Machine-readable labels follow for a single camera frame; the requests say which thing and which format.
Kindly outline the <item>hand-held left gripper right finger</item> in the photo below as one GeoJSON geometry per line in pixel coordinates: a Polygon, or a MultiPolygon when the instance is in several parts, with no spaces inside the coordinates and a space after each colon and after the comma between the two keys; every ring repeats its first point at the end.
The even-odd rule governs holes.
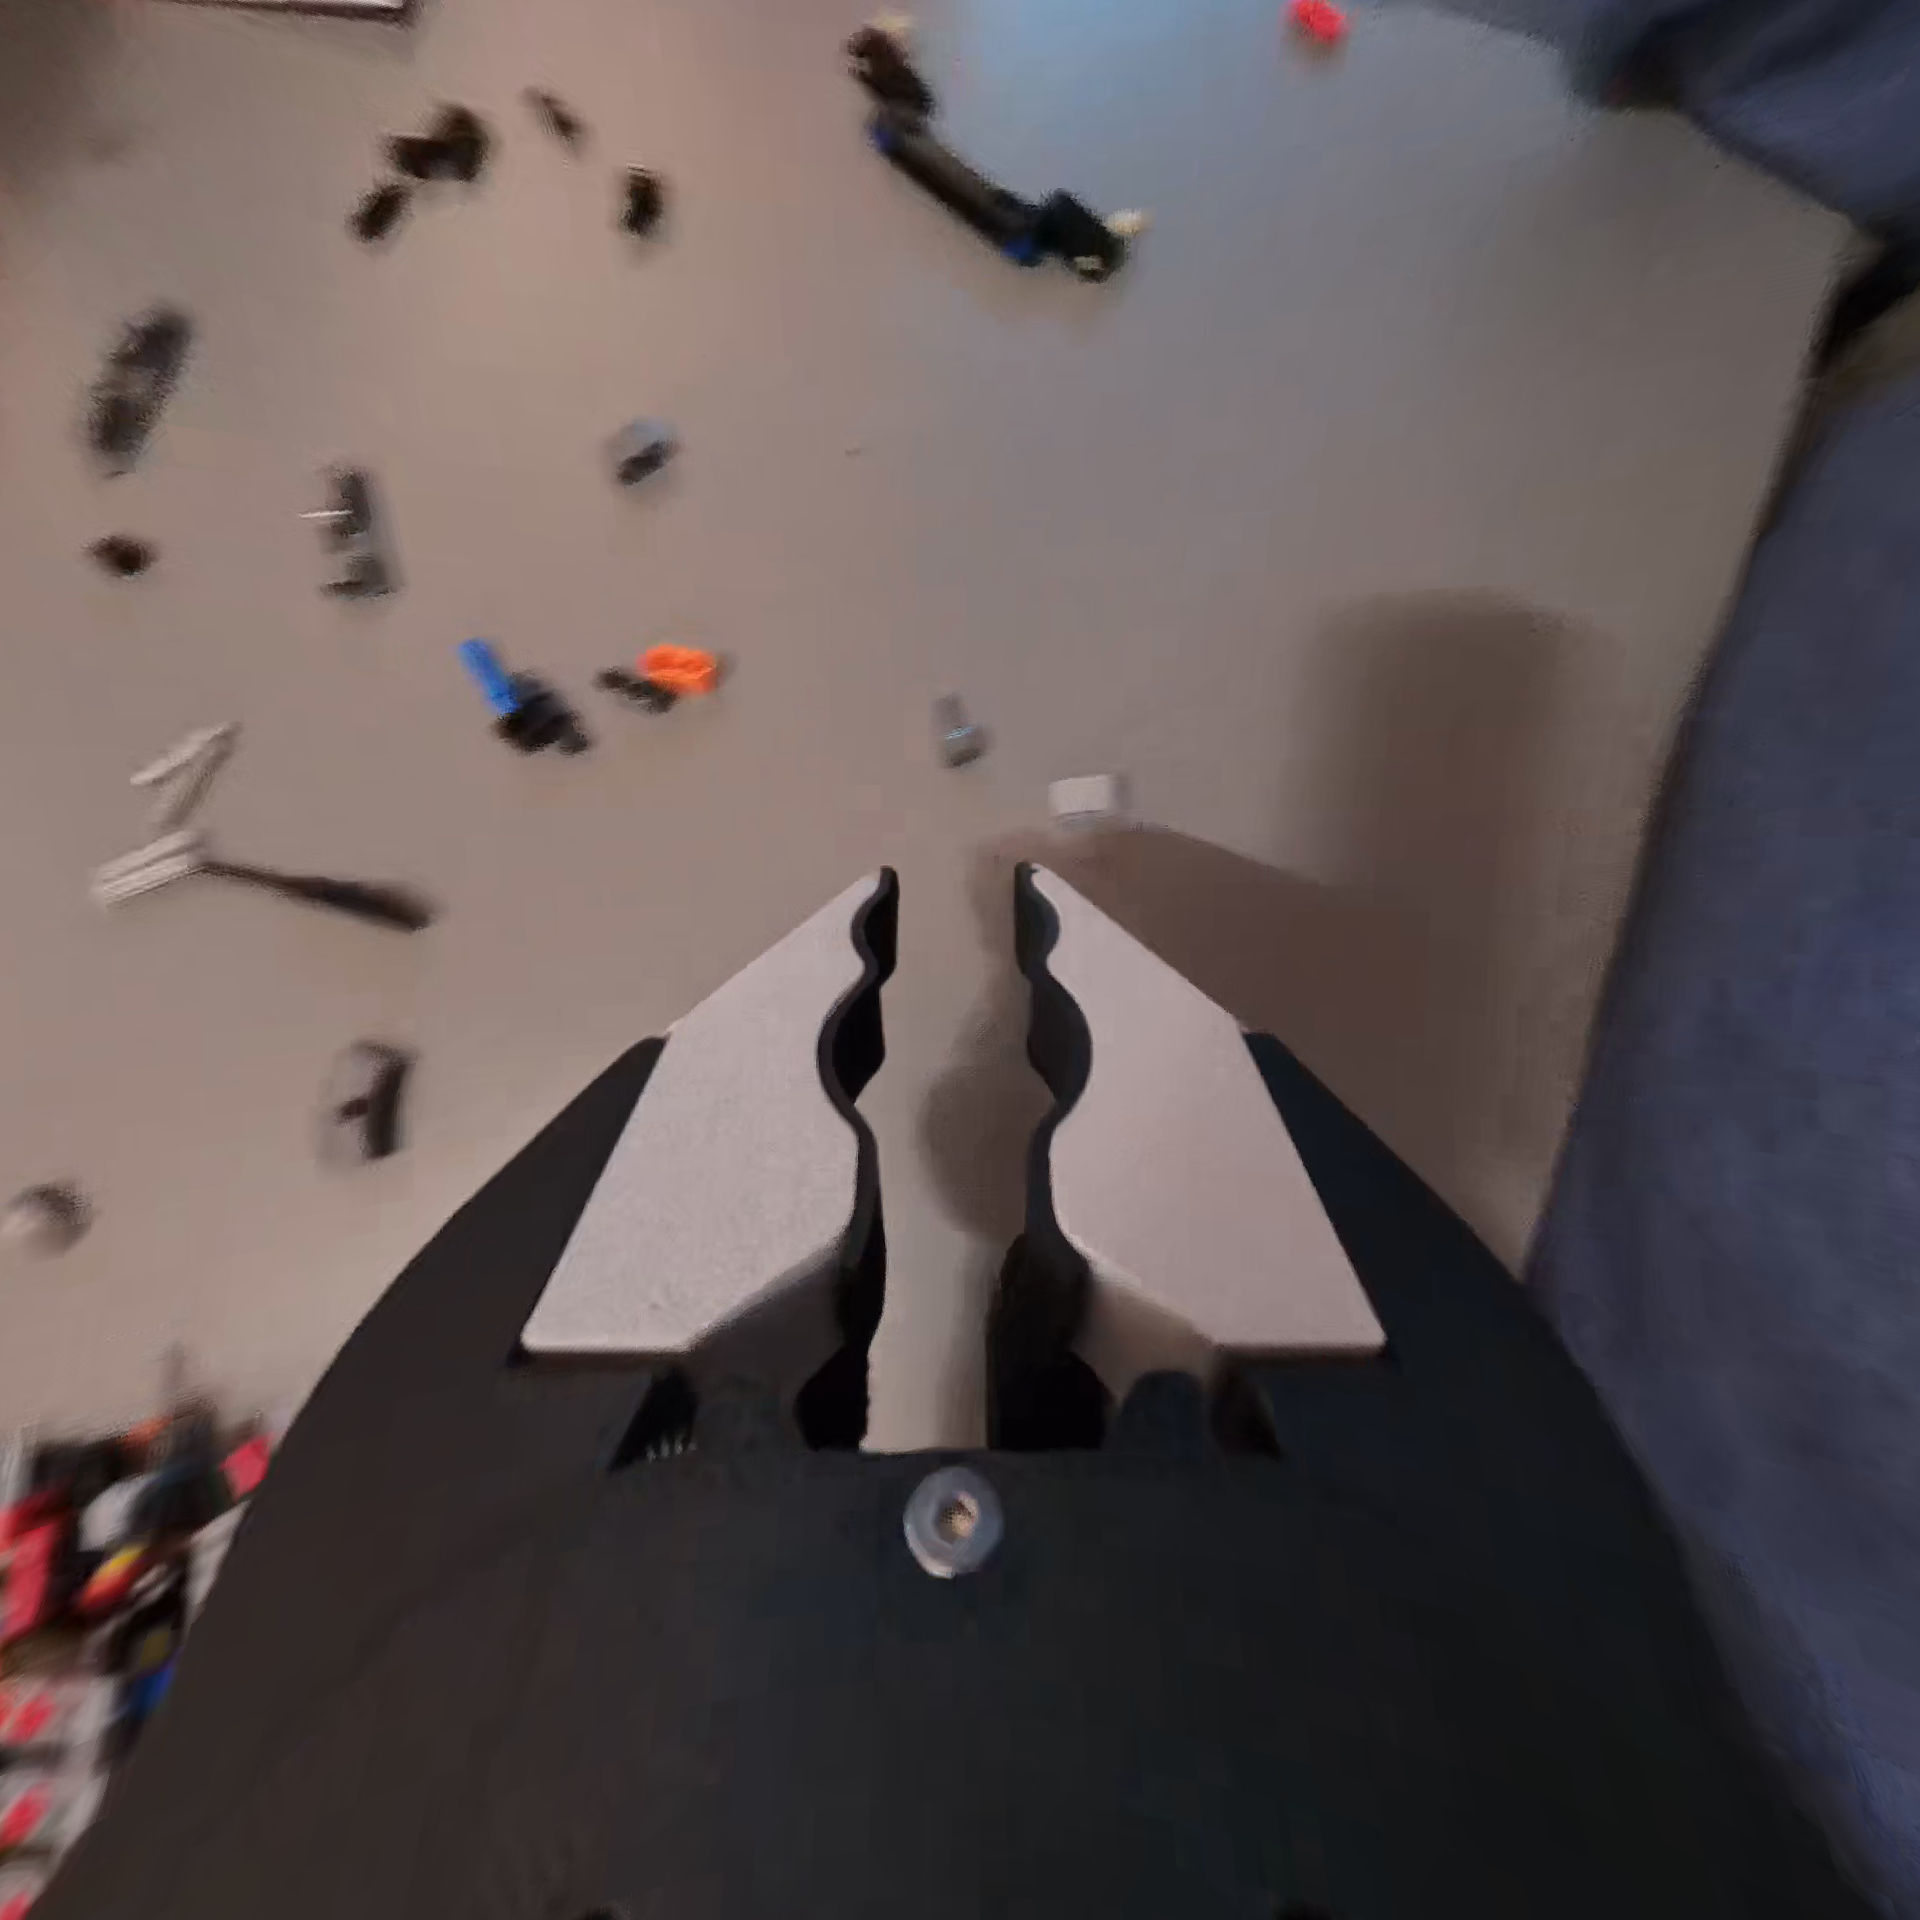
{"type": "Polygon", "coordinates": [[[1153,1377],[1231,1424],[1251,1367],[1383,1358],[1243,1025],[1037,863],[1015,961],[1047,1108],[993,1299],[993,1448],[1095,1449],[1153,1377]]]}

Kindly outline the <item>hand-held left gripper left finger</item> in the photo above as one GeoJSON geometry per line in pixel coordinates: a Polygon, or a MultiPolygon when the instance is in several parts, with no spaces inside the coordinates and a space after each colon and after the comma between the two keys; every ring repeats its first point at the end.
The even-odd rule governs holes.
{"type": "Polygon", "coordinates": [[[884,1225],[858,1099],[895,932],[877,868],[668,1030],[516,1355],[753,1382],[807,1448],[865,1444],[884,1225]]]}

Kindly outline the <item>lego car chassis model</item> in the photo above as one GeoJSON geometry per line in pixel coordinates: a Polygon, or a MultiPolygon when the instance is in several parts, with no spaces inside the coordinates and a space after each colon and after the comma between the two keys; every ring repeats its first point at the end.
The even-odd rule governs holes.
{"type": "Polygon", "coordinates": [[[33,1916],[173,1687],[285,1422],[181,1399],[4,1442],[2,1916],[33,1916]]]}

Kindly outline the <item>black lego gear rack assembly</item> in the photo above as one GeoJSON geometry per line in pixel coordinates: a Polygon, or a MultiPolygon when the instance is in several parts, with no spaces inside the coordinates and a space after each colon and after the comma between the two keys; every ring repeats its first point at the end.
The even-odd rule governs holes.
{"type": "Polygon", "coordinates": [[[1026,199],[978,171],[940,134],[940,104],[913,55],[903,17],[875,17],[843,43],[847,76],[867,96],[867,138],[923,196],[1021,271],[1065,267],[1090,284],[1110,280],[1149,220],[1138,209],[1099,214],[1065,191],[1026,199]]]}

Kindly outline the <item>black lego axle piece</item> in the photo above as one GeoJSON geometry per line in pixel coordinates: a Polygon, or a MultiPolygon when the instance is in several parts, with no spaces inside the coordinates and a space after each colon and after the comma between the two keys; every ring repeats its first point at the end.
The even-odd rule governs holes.
{"type": "Polygon", "coordinates": [[[436,916],[429,900],[391,882],[269,871],[212,855],[198,857],[197,876],[395,932],[428,930],[436,916]]]}

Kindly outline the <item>blue lego pin black connector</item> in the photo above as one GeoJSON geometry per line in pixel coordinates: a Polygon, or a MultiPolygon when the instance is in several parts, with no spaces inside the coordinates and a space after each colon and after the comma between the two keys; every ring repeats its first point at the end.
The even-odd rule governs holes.
{"type": "Polygon", "coordinates": [[[486,707],[493,735],[522,755],[585,755],[593,737],[580,716],[545,679],[516,670],[490,643],[466,638],[458,647],[460,666],[486,707]]]}

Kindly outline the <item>light grey lego bar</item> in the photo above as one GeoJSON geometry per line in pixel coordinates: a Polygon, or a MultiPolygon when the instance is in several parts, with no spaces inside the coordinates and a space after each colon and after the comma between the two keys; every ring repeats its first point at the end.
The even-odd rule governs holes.
{"type": "Polygon", "coordinates": [[[207,867],[207,839],[198,831],[173,831],[105,863],[87,882],[98,908],[154,897],[167,886],[191,880],[207,867]]]}
{"type": "Polygon", "coordinates": [[[129,784],[142,792],[161,792],[178,782],[207,778],[228,760],[241,735],[243,729],[235,723],[191,729],[147,766],[137,768],[129,778],[129,784]]]}

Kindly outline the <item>scattered black lego pins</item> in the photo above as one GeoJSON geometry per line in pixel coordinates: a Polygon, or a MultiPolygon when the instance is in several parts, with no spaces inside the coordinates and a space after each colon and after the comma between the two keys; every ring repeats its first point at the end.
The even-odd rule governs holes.
{"type": "MultiPolygon", "coordinates": [[[[578,150],[582,123],[547,89],[530,89],[525,104],[539,123],[569,150],[578,150]]],[[[486,123],[463,105],[445,105],[425,134],[388,140],[388,176],[355,209],[350,234],[365,247],[383,243],[412,206],[418,186],[474,186],[491,152],[486,123]]],[[[649,239],[666,216],[666,184],[646,170],[631,170],[621,188],[617,227],[631,239],[649,239]]],[[[87,546],[87,561],[116,580],[129,580],[156,566],[158,550],[135,535],[101,535],[87,546]]]]}

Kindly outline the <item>person's blue sweater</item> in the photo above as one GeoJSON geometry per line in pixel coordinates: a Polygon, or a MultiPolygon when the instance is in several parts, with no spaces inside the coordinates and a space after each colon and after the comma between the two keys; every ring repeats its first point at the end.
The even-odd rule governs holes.
{"type": "Polygon", "coordinates": [[[1915,1916],[1915,368],[1811,439],[1651,811],[1533,1292],[1797,1799],[1915,1916]]]}

